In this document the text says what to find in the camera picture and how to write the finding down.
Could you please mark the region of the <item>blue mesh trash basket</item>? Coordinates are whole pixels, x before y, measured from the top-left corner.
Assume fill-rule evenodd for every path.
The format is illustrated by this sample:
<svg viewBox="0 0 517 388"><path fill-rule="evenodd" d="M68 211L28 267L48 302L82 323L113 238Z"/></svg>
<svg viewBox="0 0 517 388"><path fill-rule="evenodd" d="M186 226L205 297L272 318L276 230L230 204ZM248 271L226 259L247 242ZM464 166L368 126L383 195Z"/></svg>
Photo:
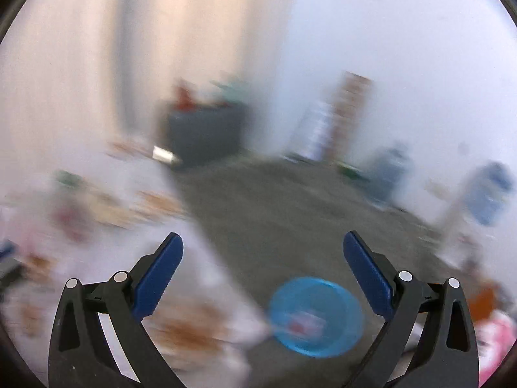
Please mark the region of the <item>blue mesh trash basket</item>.
<svg viewBox="0 0 517 388"><path fill-rule="evenodd" d="M294 278L282 285L272 296L268 317L277 341L315 358L341 356L357 345L364 332L357 298L321 278Z"/></svg>

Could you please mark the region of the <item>white red plastic bag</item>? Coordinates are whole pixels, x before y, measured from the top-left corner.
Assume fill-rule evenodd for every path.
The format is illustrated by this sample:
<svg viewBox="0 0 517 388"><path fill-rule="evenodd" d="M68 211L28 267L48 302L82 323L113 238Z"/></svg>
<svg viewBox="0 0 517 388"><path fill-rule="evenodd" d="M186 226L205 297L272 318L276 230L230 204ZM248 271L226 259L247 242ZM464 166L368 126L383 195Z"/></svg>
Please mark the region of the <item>white red plastic bag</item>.
<svg viewBox="0 0 517 388"><path fill-rule="evenodd" d="M516 324L511 316L493 310L485 320L475 324L479 353L479 387L501 365L516 341Z"/></svg>

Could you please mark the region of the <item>orange board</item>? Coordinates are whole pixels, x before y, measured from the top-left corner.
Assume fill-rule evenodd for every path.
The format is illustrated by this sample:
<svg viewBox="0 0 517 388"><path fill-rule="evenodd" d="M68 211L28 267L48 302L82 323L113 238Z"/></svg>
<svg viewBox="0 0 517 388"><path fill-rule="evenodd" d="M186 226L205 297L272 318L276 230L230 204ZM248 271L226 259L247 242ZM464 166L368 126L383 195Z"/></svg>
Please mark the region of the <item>orange board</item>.
<svg viewBox="0 0 517 388"><path fill-rule="evenodd" d="M487 320L496 308L496 287L485 286L468 302L470 317L474 323Z"/></svg>

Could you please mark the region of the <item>floral white tablecloth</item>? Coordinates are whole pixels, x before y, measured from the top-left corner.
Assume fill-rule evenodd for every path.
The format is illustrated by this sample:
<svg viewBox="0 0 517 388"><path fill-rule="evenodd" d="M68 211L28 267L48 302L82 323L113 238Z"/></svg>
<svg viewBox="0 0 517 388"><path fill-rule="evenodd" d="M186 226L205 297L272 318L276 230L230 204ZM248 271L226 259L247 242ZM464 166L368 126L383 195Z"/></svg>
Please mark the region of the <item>floral white tablecloth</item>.
<svg viewBox="0 0 517 388"><path fill-rule="evenodd" d="M246 353L266 339L264 314L230 274L227 264L202 234L200 225L186 213L141 221L124 228L95 224L86 244L68 242L50 223L42 207L53 190L53 175L40 173L1 184L1 235L24 246L26 252L48 249L55 263L50 283L12 286L1 310L7 333L22 358L25 374L13 377L5 360L4 387L47 385L47 350L58 296L68 278L85 283L105 280L127 270L175 231L185 243L185 253L165 298L168 303L206 300L224 313L224 347L216 357L198 362L180 373L189 387L244 387L251 375Z"/></svg>

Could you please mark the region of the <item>water jug on dispenser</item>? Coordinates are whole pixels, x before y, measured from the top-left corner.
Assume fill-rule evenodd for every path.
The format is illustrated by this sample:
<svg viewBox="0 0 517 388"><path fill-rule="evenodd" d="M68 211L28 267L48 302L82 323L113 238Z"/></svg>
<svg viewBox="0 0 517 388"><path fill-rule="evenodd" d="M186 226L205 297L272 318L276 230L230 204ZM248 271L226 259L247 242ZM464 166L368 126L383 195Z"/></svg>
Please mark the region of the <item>water jug on dispenser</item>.
<svg viewBox="0 0 517 388"><path fill-rule="evenodd" d="M470 215L480 224L493 227L514 191L514 177L501 162L490 162L473 177L464 198Z"/></svg>

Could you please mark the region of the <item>large blue water jug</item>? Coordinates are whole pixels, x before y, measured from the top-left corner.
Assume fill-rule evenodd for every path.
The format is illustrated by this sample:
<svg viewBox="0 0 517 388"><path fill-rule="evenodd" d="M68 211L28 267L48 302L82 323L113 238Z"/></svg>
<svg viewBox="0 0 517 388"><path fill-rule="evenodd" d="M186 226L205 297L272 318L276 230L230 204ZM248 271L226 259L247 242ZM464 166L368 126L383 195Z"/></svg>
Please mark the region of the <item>large blue water jug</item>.
<svg viewBox="0 0 517 388"><path fill-rule="evenodd" d="M406 142L395 141L382 148L366 170L365 199L377 209L389 207L412 166Z"/></svg>

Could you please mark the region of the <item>dark grey cabinet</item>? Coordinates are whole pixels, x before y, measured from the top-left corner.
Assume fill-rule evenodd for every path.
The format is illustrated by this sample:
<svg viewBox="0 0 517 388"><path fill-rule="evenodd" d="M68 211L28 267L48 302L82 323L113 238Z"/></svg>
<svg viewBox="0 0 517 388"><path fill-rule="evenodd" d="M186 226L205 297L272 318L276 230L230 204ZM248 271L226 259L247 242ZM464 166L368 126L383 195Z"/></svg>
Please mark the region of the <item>dark grey cabinet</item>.
<svg viewBox="0 0 517 388"><path fill-rule="evenodd" d="M173 167L185 170L237 155L243 145L247 110L245 104L237 103L170 111L165 136L166 149L177 158Z"/></svg>

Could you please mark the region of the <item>white printed bag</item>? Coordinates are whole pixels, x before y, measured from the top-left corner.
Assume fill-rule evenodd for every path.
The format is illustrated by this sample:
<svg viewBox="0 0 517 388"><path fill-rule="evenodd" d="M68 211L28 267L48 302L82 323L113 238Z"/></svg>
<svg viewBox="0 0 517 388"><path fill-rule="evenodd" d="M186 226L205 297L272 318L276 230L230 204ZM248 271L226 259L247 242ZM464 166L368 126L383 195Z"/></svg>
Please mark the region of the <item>white printed bag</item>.
<svg viewBox="0 0 517 388"><path fill-rule="evenodd" d="M315 102L294 131L288 158L319 163L329 147L334 111L327 102Z"/></svg>

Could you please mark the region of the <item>red thermos flask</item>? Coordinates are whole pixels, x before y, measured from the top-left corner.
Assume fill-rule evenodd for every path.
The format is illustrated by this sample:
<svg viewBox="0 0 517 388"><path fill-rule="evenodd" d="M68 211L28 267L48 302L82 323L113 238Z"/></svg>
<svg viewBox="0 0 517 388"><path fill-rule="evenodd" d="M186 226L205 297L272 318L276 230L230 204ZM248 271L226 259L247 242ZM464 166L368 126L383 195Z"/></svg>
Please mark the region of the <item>red thermos flask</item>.
<svg viewBox="0 0 517 388"><path fill-rule="evenodd" d="M196 108L193 85L185 80L178 80L175 85L175 109L181 112L193 111Z"/></svg>

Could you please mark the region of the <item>rolled checkered floor mat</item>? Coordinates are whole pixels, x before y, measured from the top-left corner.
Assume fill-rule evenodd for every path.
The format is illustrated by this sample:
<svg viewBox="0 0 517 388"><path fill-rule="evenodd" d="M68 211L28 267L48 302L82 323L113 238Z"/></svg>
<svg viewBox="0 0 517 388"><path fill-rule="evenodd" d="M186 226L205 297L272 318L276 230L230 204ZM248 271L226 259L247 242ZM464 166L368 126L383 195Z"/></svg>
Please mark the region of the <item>rolled checkered floor mat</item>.
<svg viewBox="0 0 517 388"><path fill-rule="evenodd" d="M370 92L372 81L362 75L345 72L332 104L329 156L341 161L351 143L357 119Z"/></svg>

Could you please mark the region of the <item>cream window curtain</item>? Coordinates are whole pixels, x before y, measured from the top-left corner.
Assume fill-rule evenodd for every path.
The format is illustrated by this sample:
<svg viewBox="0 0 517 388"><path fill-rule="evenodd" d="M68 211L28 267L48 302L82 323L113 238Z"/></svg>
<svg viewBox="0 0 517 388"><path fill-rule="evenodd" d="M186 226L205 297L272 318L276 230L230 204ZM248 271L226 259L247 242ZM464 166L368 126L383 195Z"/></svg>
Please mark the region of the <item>cream window curtain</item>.
<svg viewBox="0 0 517 388"><path fill-rule="evenodd" d="M178 79L249 84L246 145L271 152L270 96L293 0L26 0L1 44L1 165L150 134Z"/></svg>

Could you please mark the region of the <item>mint green utensil holder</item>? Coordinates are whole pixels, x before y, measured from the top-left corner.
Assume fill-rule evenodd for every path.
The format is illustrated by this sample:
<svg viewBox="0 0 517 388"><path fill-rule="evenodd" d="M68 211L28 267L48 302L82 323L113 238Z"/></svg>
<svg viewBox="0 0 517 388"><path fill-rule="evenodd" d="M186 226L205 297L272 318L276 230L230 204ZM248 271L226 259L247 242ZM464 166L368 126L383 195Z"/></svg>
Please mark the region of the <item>mint green utensil holder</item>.
<svg viewBox="0 0 517 388"><path fill-rule="evenodd" d="M249 99L248 83L234 74L225 76L222 80L210 82L218 93L216 99L220 104L246 104Z"/></svg>

